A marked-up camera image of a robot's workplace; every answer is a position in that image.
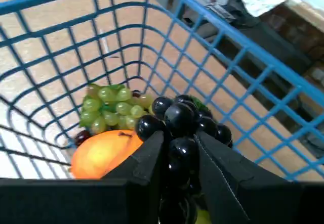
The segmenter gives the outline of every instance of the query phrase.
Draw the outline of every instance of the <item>dark grape bunch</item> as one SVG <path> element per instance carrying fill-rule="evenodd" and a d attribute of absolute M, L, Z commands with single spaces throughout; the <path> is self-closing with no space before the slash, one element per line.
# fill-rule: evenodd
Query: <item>dark grape bunch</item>
<path fill-rule="evenodd" d="M 198 145 L 193 135 L 204 131 L 221 143 L 232 147 L 230 129 L 219 124 L 210 110 L 197 98 L 179 95 L 174 99 L 156 98 L 135 125 L 138 137 L 145 141 L 154 132 L 164 132 L 168 143 L 159 220 L 165 223 L 195 223 L 197 214 L 193 197 L 201 195 L 198 178 Z"/>

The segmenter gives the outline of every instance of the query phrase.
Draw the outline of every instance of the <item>orange fruit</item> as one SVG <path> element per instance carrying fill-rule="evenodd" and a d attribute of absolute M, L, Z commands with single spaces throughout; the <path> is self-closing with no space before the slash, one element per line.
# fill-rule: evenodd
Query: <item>orange fruit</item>
<path fill-rule="evenodd" d="M 131 130 L 111 130 L 90 137 L 74 153 L 71 173 L 77 179 L 100 179 L 124 162 L 142 144 Z"/>

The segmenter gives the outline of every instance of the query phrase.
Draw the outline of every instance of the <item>green leaf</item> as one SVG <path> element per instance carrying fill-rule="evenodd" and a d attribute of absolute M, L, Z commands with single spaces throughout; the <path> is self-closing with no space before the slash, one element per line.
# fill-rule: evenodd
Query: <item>green leaf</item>
<path fill-rule="evenodd" d="M 206 105 L 204 105 L 198 98 L 196 98 L 193 95 L 190 95 L 194 104 L 196 104 L 196 106 L 198 107 L 198 109 L 208 109 L 208 107 Z"/>

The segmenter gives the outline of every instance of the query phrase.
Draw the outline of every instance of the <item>grape bunch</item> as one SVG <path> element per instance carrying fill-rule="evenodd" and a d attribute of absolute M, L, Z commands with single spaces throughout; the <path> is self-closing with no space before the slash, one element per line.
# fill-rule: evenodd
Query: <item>grape bunch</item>
<path fill-rule="evenodd" d="M 179 95 L 174 99 L 158 97 L 149 106 L 149 111 L 151 114 L 138 119 L 135 131 L 142 141 L 146 141 L 161 130 L 168 144 L 160 223 L 194 223 L 196 208 L 191 203 L 193 197 L 201 195 L 201 186 L 198 145 L 193 135 L 204 131 L 231 148 L 231 131 L 219 124 L 199 99 L 190 95 Z"/>
<path fill-rule="evenodd" d="M 124 85 L 89 84 L 83 99 L 79 126 L 86 127 L 93 135 L 111 129 L 134 129 L 137 120 L 148 114 L 152 101 L 150 95 L 132 92 Z M 89 138 L 89 131 L 81 131 L 75 137 L 77 146 Z"/>

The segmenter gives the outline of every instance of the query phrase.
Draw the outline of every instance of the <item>wire grid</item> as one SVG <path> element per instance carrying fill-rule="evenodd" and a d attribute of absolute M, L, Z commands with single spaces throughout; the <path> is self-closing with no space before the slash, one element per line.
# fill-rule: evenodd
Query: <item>wire grid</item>
<path fill-rule="evenodd" d="M 60 146 L 58 144 L 58 138 L 60 138 L 61 136 L 64 136 L 67 139 L 69 139 L 70 135 L 68 134 L 68 132 L 77 127 L 77 123 L 76 123 L 68 128 L 64 128 L 63 125 L 60 123 L 60 119 L 69 115 L 72 112 L 76 112 L 79 115 L 78 109 L 81 107 L 81 105 L 76 104 L 76 102 L 74 101 L 71 94 L 84 88 L 87 84 L 96 82 L 102 78 L 106 78 L 107 83 L 111 84 L 110 75 L 114 72 L 119 71 L 119 70 L 122 70 L 124 73 L 124 80 L 121 81 L 120 83 L 125 83 L 127 86 L 129 86 L 130 81 L 133 79 L 143 80 L 146 83 L 144 92 L 146 92 L 150 88 L 158 95 L 160 94 L 154 86 L 150 85 L 150 82 L 154 75 L 157 75 L 159 77 L 159 79 L 161 79 L 165 83 L 165 86 L 161 93 L 162 95 L 166 92 L 166 90 L 168 88 L 171 88 L 176 94 L 180 94 L 180 93 L 186 94 L 189 92 L 189 90 L 191 88 L 194 88 L 205 99 L 204 103 L 206 105 L 211 104 L 219 112 L 222 113 L 223 118 L 220 120 L 221 123 L 225 122 L 225 121 L 229 121 L 242 133 L 242 136 L 234 143 L 235 147 L 237 147 L 245 139 L 248 139 L 255 145 L 255 147 L 257 147 L 263 153 L 263 156 L 260 157 L 259 159 L 257 159 L 256 163 L 261 163 L 265 159 L 271 159 L 271 161 L 286 175 L 286 178 L 289 180 L 295 180 L 298 175 L 305 173 L 311 169 L 315 170 L 320 176 L 324 177 L 324 172 L 318 167 L 320 164 L 324 164 L 324 158 L 318 159 L 316 161 L 311 161 L 306 156 L 304 156 L 303 153 L 301 153 L 295 146 L 293 146 L 291 144 L 292 141 L 298 139 L 300 136 L 302 136 L 303 134 L 305 134 L 307 132 L 311 132 L 312 134 L 314 134 L 315 136 L 317 136 L 320 140 L 322 140 L 324 142 L 324 136 L 321 134 L 321 132 L 319 132 L 318 129 L 316 129 L 316 127 L 324 120 L 324 115 L 320 115 L 320 116 L 316 117 L 311 122 L 306 122 L 303 118 L 301 118 L 298 114 L 296 114 L 291 108 L 289 108 L 287 106 L 287 103 L 291 99 L 295 98 L 299 93 L 304 93 L 308 97 L 312 98 L 315 102 L 317 102 L 320 106 L 324 107 L 324 95 L 319 90 L 314 88 L 312 85 L 307 83 L 300 76 L 298 76 L 296 73 L 294 73 L 292 70 L 287 68 L 282 62 L 278 61 L 276 58 L 274 58 L 273 56 L 268 54 L 266 51 L 264 51 L 258 45 L 254 44 L 252 41 L 247 39 L 244 35 L 240 34 L 237 30 L 230 27 L 227 23 L 225 23 L 224 21 L 217 18 L 214 14 L 212 14 L 209 11 L 207 11 L 206 9 L 204 9 L 202 6 L 197 4 L 195 1 L 193 1 L 193 0 L 179 0 L 180 2 L 178 4 L 175 12 L 172 13 L 163 7 L 160 7 L 160 6 L 157 6 L 154 4 L 150 4 L 148 2 L 148 0 L 144 0 L 143 2 L 125 2 L 125 3 L 121 3 L 121 4 L 117 4 L 117 5 L 115 4 L 114 0 L 110 0 L 111 6 L 108 8 L 103 8 L 103 9 L 99 8 L 98 0 L 92 0 L 95 5 L 94 13 L 87 14 L 87 15 L 72 19 L 67 22 L 62 22 L 60 24 L 57 24 L 57 25 L 54 25 L 51 27 L 47 27 L 47 28 L 44 28 L 44 29 L 41 29 L 38 31 L 31 31 L 26 19 L 24 18 L 22 10 L 33 7 L 33 6 L 37 6 L 40 4 L 44 4 L 47 2 L 51 2 L 51 1 L 55 1 L 55 0 L 14 0 L 14 1 L 0 4 L 0 15 L 4 15 L 7 13 L 15 13 L 22 28 L 24 29 L 24 32 L 25 32 L 22 35 L 8 38 L 8 36 L 6 35 L 6 32 L 2 29 L 2 27 L 0 27 L 0 34 L 3 38 L 3 41 L 0 41 L 0 48 L 8 47 L 10 52 L 12 53 L 13 57 L 15 58 L 15 60 L 18 63 L 18 67 L 11 69 L 9 71 L 6 71 L 5 73 L 2 73 L 0 75 L 0 81 L 4 80 L 8 76 L 13 75 L 17 72 L 23 72 L 26 75 L 26 77 L 28 78 L 29 82 L 32 84 L 31 88 L 29 88 L 29 89 L 25 90 L 24 92 L 22 92 L 21 94 L 17 95 L 14 100 L 10 101 L 3 95 L 0 95 L 0 99 L 1 99 L 2 103 L 4 103 L 5 105 L 7 105 L 9 107 L 9 109 L 7 111 L 7 121 L 9 123 L 9 126 L 0 125 L 0 127 L 3 130 L 14 132 L 17 140 L 19 141 L 19 143 L 21 144 L 21 147 L 23 148 L 23 150 L 25 152 L 25 153 L 22 153 L 19 151 L 10 150 L 7 145 L 10 143 L 4 142 L 3 138 L 0 137 L 0 153 L 7 154 L 8 159 L 12 162 L 14 170 L 17 172 L 17 177 L 24 177 L 24 175 L 21 173 L 20 167 L 17 166 L 17 163 L 13 157 L 14 155 L 28 157 L 30 159 L 30 163 L 31 163 L 32 167 L 35 169 L 35 172 L 36 172 L 38 178 L 46 178 L 46 177 L 40 172 L 39 165 L 37 164 L 37 161 L 44 161 L 47 164 L 50 171 L 52 172 L 54 178 L 62 177 L 62 176 L 58 176 L 57 170 L 54 169 L 54 166 L 57 167 L 57 165 L 59 165 L 61 167 L 61 170 L 65 174 L 63 176 L 63 178 L 70 177 L 69 173 L 66 171 L 66 168 L 65 168 L 65 166 L 69 166 L 68 157 L 66 157 L 65 154 L 62 154 L 65 157 L 65 159 L 62 160 L 58 156 L 57 151 L 55 151 L 55 150 L 63 150 L 64 149 L 62 146 Z M 193 10 L 197 11 L 199 14 L 199 17 L 192 28 L 189 28 L 186 24 L 184 24 L 181 20 L 178 19 L 178 16 L 180 14 L 180 11 L 181 11 L 181 8 L 183 5 L 188 5 Z M 133 7 L 133 6 L 144 8 L 142 24 L 129 24 L 129 25 L 125 25 L 125 26 L 119 26 L 115 11 L 119 8 Z M 146 24 L 148 8 L 159 10 L 160 12 L 165 13 L 170 18 L 172 18 L 172 22 L 171 22 L 166 34 L 161 32 L 157 28 Z M 113 14 L 113 22 L 115 24 L 115 29 L 99 34 L 95 18 L 101 14 L 104 14 L 104 13 L 112 13 Z M 211 44 L 208 43 L 207 41 L 205 41 L 203 38 L 201 38 L 196 33 L 196 30 L 199 27 L 199 24 L 202 21 L 202 19 L 207 19 L 209 22 L 211 22 L 215 27 L 217 27 L 219 29 L 218 35 L 215 37 L 214 41 Z M 72 27 L 73 27 L 73 25 L 83 23 L 86 21 L 91 22 L 95 36 L 90 37 L 84 41 L 77 42 L 75 39 L 75 34 L 73 32 Z M 171 31 L 175 24 L 180 25 L 183 29 L 185 29 L 186 31 L 189 32 L 189 37 L 185 43 L 184 48 L 180 48 L 176 43 L 174 43 L 170 39 L 170 34 L 171 34 Z M 130 29 L 130 28 L 140 28 L 141 29 L 140 43 L 132 43 L 132 44 L 128 44 L 128 45 L 124 46 L 124 45 L 122 45 L 122 42 L 121 42 L 120 32 L 124 29 Z M 45 38 L 45 35 L 52 33 L 52 32 L 60 31 L 62 29 L 67 29 L 68 35 L 72 42 L 72 45 L 68 46 L 66 48 L 60 49 L 58 51 L 52 52 L 48 45 L 48 42 Z M 146 30 L 152 30 L 164 38 L 164 43 L 159 51 L 157 51 L 155 48 L 151 47 L 150 45 L 147 45 L 144 43 L 144 35 L 145 35 Z M 117 35 L 119 49 L 108 52 L 108 53 L 104 53 L 103 49 L 101 48 L 99 40 L 101 38 L 105 38 L 111 34 Z M 233 60 L 228 59 L 218 49 L 216 49 L 217 45 L 219 44 L 219 42 L 221 41 L 221 39 L 224 36 L 230 38 L 231 40 L 235 41 L 235 43 L 237 43 L 241 46 L 239 53 L 236 55 L 236 57 Z M 28 38 L 39 38 L 41 40 L 42 45 L 45 48 L 47 54 L 41 58 L 38 58 L 36 60 L 33 60 L 33 61 L 25 64 L 23 62 L 23 60 L 21 59 L 19 51 L 17 51 L 13 47 L 13 44 L 17 43 L 19 41 L 23 41 Z M 192 38 L 196 39 L 208 50 L 206 56 L 203 58 L 201 63 L 196 61 L 190 54 L 188 54 L 186 52 L 186 50 L 189 46 L 190 40 Z M 97 42 L 100 56 L 85 62 L 85 61 L 83 61 L 82 57 L 80 56 L 79 47 L 84 46 L 84 45 L 94 42 L 94 41 Z M 172 46 L 174 46 L 180 52 L 180 56 L 177 59 L 175 65 L 170 63 L 168 61 L 168 59 L 166 59 L 163 56 L 163 51 L 164 51 L 167 43 L 170 43 Z M 123 50 L 125 50 L 127 48 L 132 48 L 132 47 L 140 48 L 138 60 L 125 62 Z M 157 55 L 157 59 L 153 66 L 142 61 L 144 48 L 151 50 L 152 52 L 154 52 Z M 65 53 L 67 51 L 75 51 L 76 52 L 79 65 L 72 69 L 69 69 L 65 72 L 61 72 L 57 65 L 55 57 Z M 120 53 L 122 65 L 117 68 L 114 68 L 113 70 L 109 70 L 109 68 L 107 67 L 104 60 L 105 60 L 105 58 L 107 58 L 110 55 L 115 54 L 117 52 Z M 259 58 L 266 65 L 266 68 L 262 71 L 262 73 L 257 78 L 250 77 L 244 70 L 242 70 L 238 66 L 239 62 L 242 60 L 242 58 L 247 53 L 250 53 L 250 54 L 254 55 L 256 58 Z M 223 63 L 225 63 L 228 66 L 226 73 L 220 79 L 215 78 L 208 70 L 206 70 L 204 68 L 204 65 L 206 64 L 208 57 L 211 56 L 211 54 L 215 55 L 218 60 L 221 60 Z M 195 72 L 192 79 L 188 79 L 181 72 L 181 70 L 179 70 L 179 64 L 183 57 L 186 57 L 187 59 L 189 59 L 198 68 L 198 70 Z M 156 71 L 160 59 L 162 59 L 168 66 L 170 66 L 172 68 L 172 73 L 168 79 L 165 79 L 163 76 L 160 75 L 159 72 Z M 51 63 L 53 64 L 53 66 L 55 68 L 57 75 L 50 79 L 47 79 L 41 83 L 36 83 L 34 78 L 32 77 L 32 75 L 30 74 L 30 72 L 27 69 L 31 66 L 42 63 L 45 60 L 51 61 Z M 85 70 L 85 67 L 88 65 L 91 65 L 97 61 L 102 62 L 102 65 L 103 65 L 105 71 L 103 72 L 102 75 L 99 75 L 94 79 L 89 79 L 87 72 Z M 126 67 L 129 65 L 132 65 L 132 64 L 138 65 L 137 75 L 133 76 L 133 77 L 129 77 L 127 74 Z M 145 65 L 146 67 L 148 67 L 151 70 L 148 80 L 146 80 L 145 78 L 143 78 L 141 76 L 141 66 L 143 66 L 143 65 Z M 76 88 L 74 88 L 72 90 L 69 90 L 67 87 L 66 81 L 64 79 L 64 76 L 69 75 L 79 69 L 82 70 L 83 75 L 85 76 L 85 79 L 87 80 L 87 82 L 77 86 Z M 195 80 L 197 79 L 197 77 L 199 76 L 199 74 L 201 72 L 205 73 L 208 77 L 212 78 L 212 80 L 216 84 L 216 86 L 212 89 L 212 92 L 210 93 L 210 95 L 206 95 L 196 85 L 194 85 Z M 250 83 L 249 88 L 247 89 L 246 93 L 242 97 L 236 96 L 233 92 L 231 92 L 224 85 L 224 81 L 232 72 L 238 73 L 242 78 L 244 78 L 246 81 L 248 81 Z M 278 99 L 268 89 L 266 89 L 263 85 L 261 85 L 263 80 L 266 77 L 268 77 L 270 75 L 270 73 L 272 73 L 272 72 L 276 72 L 278 75 L 280 75 L 282 78 L 284 78 L 285 80 L 287 80 L 289 83 L 291 83 L 294 86 L 294 89 L 291 90 L 282 100 Z M 184 92 L 179 92 L 173 85 L 171 85 L 171 80 L 175 73 L 177 73 L 182 79 L 184 79 L 188 83 L 188 86 Z M 43 93 L 39 90 L 39 88 L 57 80 L 57 79 L 59 79 L 62 82 L 63 87 L 65 89 L 65 93 L 57 96 L 56 98 L 54 98 L 52 100 L 47 101 L 46 98 L 44 97 Z M 224 112 L 217 104 L 215 104 L 215 102 L 212 101 L 213 95 L 220 88 L 222 90 L 224 90 L 225 92 L 227 92 L 231 97 L 233 97 L 237 101 L 236 104 L 228 112 Z M 261 92 L 266 98 L 268 98 L 271 102 L 273 102 L 275 104 L 275 106 L 263 117 L 259 116 L 252 108 L 250 108 L 244 102 L 244 100 L 256 90 Z M 31 114 L 28 115 L 25 112 L 21 111 L 19 108 L 17 108 L 16 103 L 21 98 L 23 98 L 25 95 L 27 95 L 31 92 L 37 93 L 37 96 L 41 99 L 43 105 L 36 108 Z M 71 101 L 71 103 L 73 105 L 73 109 L 71 109 L 59 116 L 56 116 L 51 105 L 65 97 L 69 98 L 69 100 Z M 252 126 L 249 130 L 242 129 L 242 127 L 240 125 L 238 125 L 234 120 L 231 119 L 232 113 L 240 106 L 243 106 L 249 113 L 251 113 L 258 120 L 258 122 L 254 126 Z M 52 120 L 47 122 L 45 125 L 40 125 L 38 122 L 36 122 L 35 120 L 32 119 L 33 116 L 36 115 L 37 112 L 39 112 L 42 109 L 48 109 L 50 115 L 52 116 Z M 267 123 L 267 120 L 270 117 L 272 117 L 274 114 L 276 114 L 279 110 L 284 110 L 292 119 L 294 119 L 297 123 L 299 123 L 302 126 L 301 129 L 299 129 L 297 132 L 292 134 L 287 139 L 284 138 L 279 132 L 277 132 L 271 125 L 269 125 Z M 16 126 L 14 125 L 14 123 L 12 121 L 12 113 L 13 112 L 18 113 L 27 119 L 26 129 L 28 131 L 28 134 L 22 133 L 19 129 L 16 128 Z M 52 124 L 56 124 L 61 130 L 61 132 L 55 136 L 54 143 L 51 143 L 46 138 L 46 135 L 45 135 L 45 130 Z M 37 138 L 33 135 L 32 130 L 31 130 L 32 125 L 38 127 L 42 131 L 43 139 Z M 281 143 L 278 146 L 276 146 L 275 148 L 273 148 L 269 151 L 267 151 L 264 147 L 262 147 L 258 142 L 256 142 L 251 137 L 251 133 L 261 125 L 266 126 L 276 137 L 278 137 L 281 140 Z M 22 137 L 30 139 L 39 149 L 41 156 L 28 154 L 28 150 L 26 148 L 26 143 L 24 142 Z M 55 157 L 54 159 L 50 159 L 50 158 L 46 157 L 43 150 L 39 147 L 40 143 L 46 144 L 47 146 L 49 146 L 50 151 L 52 152 L 52 154 Z M 286 146 L 289 147 L 292 151 L 294 151 L 301 159 L 303 159 L 307 163 L 307 166 L 305 166 L 295 172 L 288 172 L 285 169 L 285 167 L 282 166 L 273 157 L 274 153 L 276 153 L 278 150 L 280 150 L 281 148 L 286 147 Z"/>

